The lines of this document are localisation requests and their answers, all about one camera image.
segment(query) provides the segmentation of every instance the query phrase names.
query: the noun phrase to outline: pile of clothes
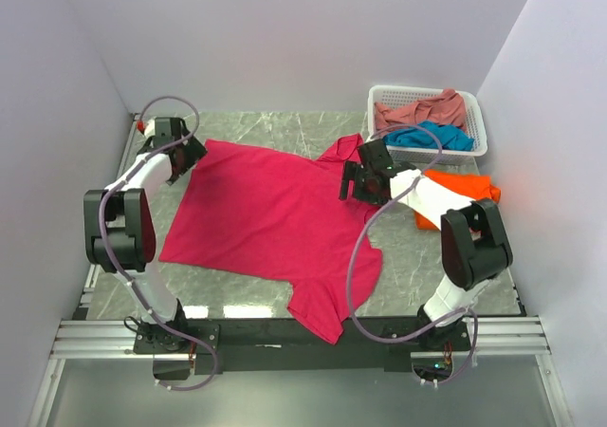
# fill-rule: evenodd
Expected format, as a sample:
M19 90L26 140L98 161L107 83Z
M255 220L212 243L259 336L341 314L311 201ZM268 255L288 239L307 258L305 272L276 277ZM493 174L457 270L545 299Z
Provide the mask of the pile of clothes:
M395 127L399 124L415 123L433 133L444 149L469 152L474 147L474 138L466 134L466 105L464 99L452 88L425 100L412 102L398 109L391 109L381 102L375 103L376 131L388 133L384 137L387 145L436 149L434 140L417 128Z

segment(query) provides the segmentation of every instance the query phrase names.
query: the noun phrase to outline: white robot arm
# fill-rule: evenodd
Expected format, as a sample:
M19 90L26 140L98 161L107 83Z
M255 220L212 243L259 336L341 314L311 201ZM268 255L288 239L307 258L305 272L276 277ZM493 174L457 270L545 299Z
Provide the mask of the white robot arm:
M409 169L398 173L396 177L390 179L390 190L396 197L407 190L414 180L421 176L418 169ZM424 215L433 225L441 229L441 216L449 210L459 211L469 207L474 199L459 195L442 185L434 182L428 177L423 176L415 185L415 188L407 195L403 196L398 202L411 207L414 211ZM491 283L491 279L484 280L469 290L458 287L454 284L448 275L443 279L434 292L434 295L424 305L424 311L430 321L435 321L441 316L456 310L460 307L472 307L476 303L478 295ZM462 315L454 315L441 322L438 326L449 325Z
M452 192L423 176L411 163L394 162L381 139L362 144L358 152L360 163L344 163L340 199L350 195L353 182L352 197L376 205L398 197L398 202L441 230L446 275L418 317L422 324L428 324L447 315L435 328L439 335L447 333L446 326L456 324L491 280L512 263L497 205L490 199L475 201Z
M179 301L160 277L156 258L156 233L148 200L157 193L163 183L172 183L185 174L206 155L206 149L196 138L191 137L182 144L152 155L140 167L138 165L149 157L155 148L188 134L185 122L179 118L157 118L148 121L140 130L147 140L135 163L116 182L103 190L91 190L84 196L86 254L91 263L100 264L105 271L113 272L126 285L140 308L141 320L144 323L156 323L149 309L161 322L170 323L178 316L183 316L183 311ZM103 196L123 181L126 183L108 202L105 218L106 222L113 222L118 216L124 216L122 226L108 227L107 231L109 243L131 280L125 279L116 271L109 260L101 241L97 219ZM131 289L133 283L137 283L138 290L149 308L141 303L141 299Z

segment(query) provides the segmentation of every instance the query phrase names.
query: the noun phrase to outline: pink shirt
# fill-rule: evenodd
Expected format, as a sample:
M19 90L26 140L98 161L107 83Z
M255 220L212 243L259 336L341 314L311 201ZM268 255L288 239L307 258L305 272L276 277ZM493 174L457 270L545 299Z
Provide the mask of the pink shirt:
M275 150L207 140L160 260L288 281L288 311L329 343L348 317L345 276L365 220L377 209L339 201L347 159L360 135L338 139L311 160ZM353 283L356 307L373 292L381 250L365 238Z

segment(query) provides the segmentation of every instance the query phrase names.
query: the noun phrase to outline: plastic basket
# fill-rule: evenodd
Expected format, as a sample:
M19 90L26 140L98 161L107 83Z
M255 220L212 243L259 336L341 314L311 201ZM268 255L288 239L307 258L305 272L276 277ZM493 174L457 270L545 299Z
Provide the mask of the plastic basket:
M393 109L405 106L417 100L434 97L443 90L440 88L405 87L397 85L376 85L369 90L368 115L369 134L376 132L375 103L382 102ZM469 92L457 91L466 104L466 133L474 138L474 146L470 152L459 150L443 150L443 156L438 161L441 164L463 164L469 157L480 157L487 152L487 133L481 115L481 108L476 97ZM417 149L394 147L389 145L388 151L395 161L430 162L436 155L436 149Z

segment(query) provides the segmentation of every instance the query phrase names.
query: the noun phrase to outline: gray marble table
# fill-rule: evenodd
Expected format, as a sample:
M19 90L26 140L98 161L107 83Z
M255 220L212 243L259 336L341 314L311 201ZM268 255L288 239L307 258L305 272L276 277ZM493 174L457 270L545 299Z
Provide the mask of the gray marble table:
M193 119L187 121L191 127ZM353 133L366 137L365 113L204 113L197 136L201 140L223 139L317 158L335 139ZM141 144L142 136L136 133L127 147L127 167ZM463 166L440 169L478 172L472 159ZM190 176L185 175L171 187L163 185L150 202L159 249L189 181ZM443 276L439 233L418 230L413 212L398 204L380 218L370 237L373 246L383 250L384 264L377 287L359 308L359 315L415 315ZM286 305L292 290L287 282L177 264L160 263L160 270L189 317L290 316ZM505 271L483 292L476 309L480 314L517 315L521 313L517 297L510 273ZM99 273L87 319L122 319L132 314L137 311L126 289L113 275Z

